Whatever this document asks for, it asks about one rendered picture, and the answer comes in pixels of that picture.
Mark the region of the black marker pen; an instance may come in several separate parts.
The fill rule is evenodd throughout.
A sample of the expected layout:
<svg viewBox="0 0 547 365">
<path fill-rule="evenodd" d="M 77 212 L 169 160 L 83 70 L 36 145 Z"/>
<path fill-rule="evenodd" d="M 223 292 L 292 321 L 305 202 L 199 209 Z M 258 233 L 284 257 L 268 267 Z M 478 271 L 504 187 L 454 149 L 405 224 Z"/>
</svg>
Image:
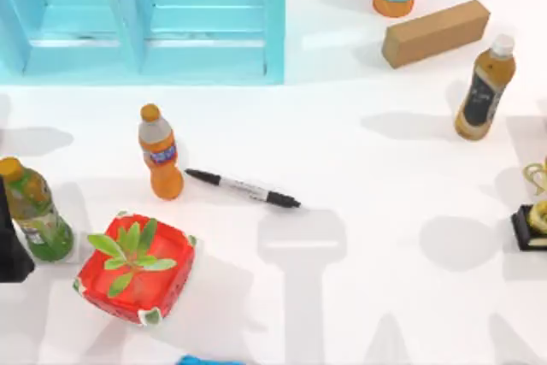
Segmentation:
<svg viewBox="0 0 547 365">
<path fill-rule="evenodd" d="M 187 168 L 185 170 L 185 173 L 204 183 L 223 187 L 227 190 L 232 190 L 248 198 L 252 198 L 257 201 L 268 203 L 280 208 L 298 209 L 301 207 L 301 203 L 292 196 L 288 196 L 286 194 L 276 191 L 270 191 L 256 185 L 245 183 L 243 181 L 229 179 L 219 174 L 213 174 L 194 168 Z"/>
</svg>

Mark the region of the orange soda bottle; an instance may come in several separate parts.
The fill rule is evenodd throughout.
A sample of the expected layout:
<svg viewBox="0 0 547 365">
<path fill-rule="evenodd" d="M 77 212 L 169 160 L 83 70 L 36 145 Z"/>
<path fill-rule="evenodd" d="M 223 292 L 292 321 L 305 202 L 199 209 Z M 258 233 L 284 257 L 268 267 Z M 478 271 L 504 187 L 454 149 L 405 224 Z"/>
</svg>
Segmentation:
<svg viewBox="0 0 547 365">
<path fill-rule="evenodd" d="M 140 116 L 138 141 L 150 170 L 151 188 L 159 198 L 174 200 L 184 188 L 184 179 L 177 165 L 178 149 L 173 128 L 153 103 L 145 104 Z"/>
</svg>

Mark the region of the light blue rack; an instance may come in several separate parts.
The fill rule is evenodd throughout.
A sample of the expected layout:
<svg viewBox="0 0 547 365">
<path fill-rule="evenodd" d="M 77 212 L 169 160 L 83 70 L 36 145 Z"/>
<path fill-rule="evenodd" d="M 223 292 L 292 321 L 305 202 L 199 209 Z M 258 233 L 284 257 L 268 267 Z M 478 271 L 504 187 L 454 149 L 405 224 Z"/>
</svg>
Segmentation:
<svg viewBox="0 0 547 365">
<path fill-rule="evenodd" d="M 285 0 L 0 0 L 0 85 L 279 84 Z"/>
</svg>

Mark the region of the red square plant pot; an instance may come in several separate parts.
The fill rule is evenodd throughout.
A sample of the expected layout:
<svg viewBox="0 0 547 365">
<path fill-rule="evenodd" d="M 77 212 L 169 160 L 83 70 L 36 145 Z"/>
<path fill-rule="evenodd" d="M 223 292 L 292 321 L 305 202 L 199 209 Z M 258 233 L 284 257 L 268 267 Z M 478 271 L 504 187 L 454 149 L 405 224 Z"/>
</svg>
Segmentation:
<svg viewBox="0 0 547 365">
<path fill-rule="evenodd" d="M 121 211 L 105 233 L 87 240 L 93 252 L 73 282 L 80 296 L 124 321 L 143 327 L 161 323 L 188 280 L 197 238 Z"/>
</svg>

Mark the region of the brown cardboard box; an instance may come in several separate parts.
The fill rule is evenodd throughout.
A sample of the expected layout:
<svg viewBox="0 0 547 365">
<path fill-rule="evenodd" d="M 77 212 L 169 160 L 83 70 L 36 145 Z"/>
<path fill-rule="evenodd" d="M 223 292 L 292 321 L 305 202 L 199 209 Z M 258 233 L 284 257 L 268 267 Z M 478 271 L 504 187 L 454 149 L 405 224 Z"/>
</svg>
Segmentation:
<svg viewBox="0 0 547 365">
<path fill-rule="evenodd" d="M 491 12 L 478 0 L 389 26 L 382 55 L 400 68 L 482 39 Z"/>
</svg>

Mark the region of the small blue object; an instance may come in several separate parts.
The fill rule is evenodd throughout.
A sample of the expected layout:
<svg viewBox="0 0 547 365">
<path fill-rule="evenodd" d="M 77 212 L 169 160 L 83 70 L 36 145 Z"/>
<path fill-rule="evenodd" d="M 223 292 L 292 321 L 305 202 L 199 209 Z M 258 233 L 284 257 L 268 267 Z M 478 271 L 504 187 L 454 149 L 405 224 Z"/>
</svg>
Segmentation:
<svg viewBox="0 0 547 365">
<path fill-rule="evenodd" d="M 226 361 L 216 361 L 202 359 L 192 355 L 184 355 L 176 362 L 175 365 L 226 365 Z"/>
</svg>

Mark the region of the brown tea bottle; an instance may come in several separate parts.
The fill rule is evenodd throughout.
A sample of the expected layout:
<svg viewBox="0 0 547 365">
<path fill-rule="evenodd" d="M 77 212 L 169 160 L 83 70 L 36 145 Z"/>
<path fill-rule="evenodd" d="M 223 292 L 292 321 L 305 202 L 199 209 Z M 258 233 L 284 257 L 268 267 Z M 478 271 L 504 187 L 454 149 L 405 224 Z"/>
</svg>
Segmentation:
<svg viewBox="0 0 547 365">
<path fill-rule="evenodd" d="M 516 71 L 515 39 L 499 34 L 478 55 L 473 75 L 456 120 L 456 132 L 467 140 L 481 140 L 491 129 L 501 97 Z"/>
</svg>

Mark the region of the green tea bottle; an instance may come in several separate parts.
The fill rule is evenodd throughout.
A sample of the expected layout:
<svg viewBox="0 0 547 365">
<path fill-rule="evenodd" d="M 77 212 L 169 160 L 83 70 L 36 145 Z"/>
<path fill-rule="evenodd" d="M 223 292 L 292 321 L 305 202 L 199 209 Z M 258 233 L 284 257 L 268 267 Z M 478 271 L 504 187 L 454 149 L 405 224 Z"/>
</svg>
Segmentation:
<svg viewBox="0 0 547 365">
<path fill-rule="evenodd" d="M 0 160 L 0 175 L 9 213 L 25 235 L 32 254 L 46 262 L 68 256 L 74 246 L 73 231 L 57 211 L 42 174 L 24 167 L 15 157 L 5 157 Z"/>
</svg>

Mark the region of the gold trophy on black base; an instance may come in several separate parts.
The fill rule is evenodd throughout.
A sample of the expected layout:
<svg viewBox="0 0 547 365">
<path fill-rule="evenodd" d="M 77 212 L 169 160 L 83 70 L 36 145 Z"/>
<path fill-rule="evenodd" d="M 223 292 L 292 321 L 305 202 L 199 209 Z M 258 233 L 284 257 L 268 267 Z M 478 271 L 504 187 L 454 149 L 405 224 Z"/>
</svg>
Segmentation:
<svg viewBox="0 0 547 365">
<path fill-rule="evenodd" d="M 523 175 L 535 187 L 537 196 L 547 195 L 547 157 L 543 163 L 526 165 Z M 547 199 L 522 204 L 511 215 L 511 222 L 520 251 L 547 251 Z"/>
</svg>

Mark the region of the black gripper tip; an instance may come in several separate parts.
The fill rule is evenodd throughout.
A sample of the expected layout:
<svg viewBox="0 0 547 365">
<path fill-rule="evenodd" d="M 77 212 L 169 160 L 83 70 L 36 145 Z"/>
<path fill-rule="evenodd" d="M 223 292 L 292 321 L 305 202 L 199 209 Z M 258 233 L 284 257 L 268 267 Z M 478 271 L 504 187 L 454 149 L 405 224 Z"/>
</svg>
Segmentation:
<svg viewBox="0 0 547 365">
<path fill-rule="evenodd" d="M 32 258 L 17 237 L 0 177 L 0 283 L 22 283 L 34 269 Z"/>
</svg>

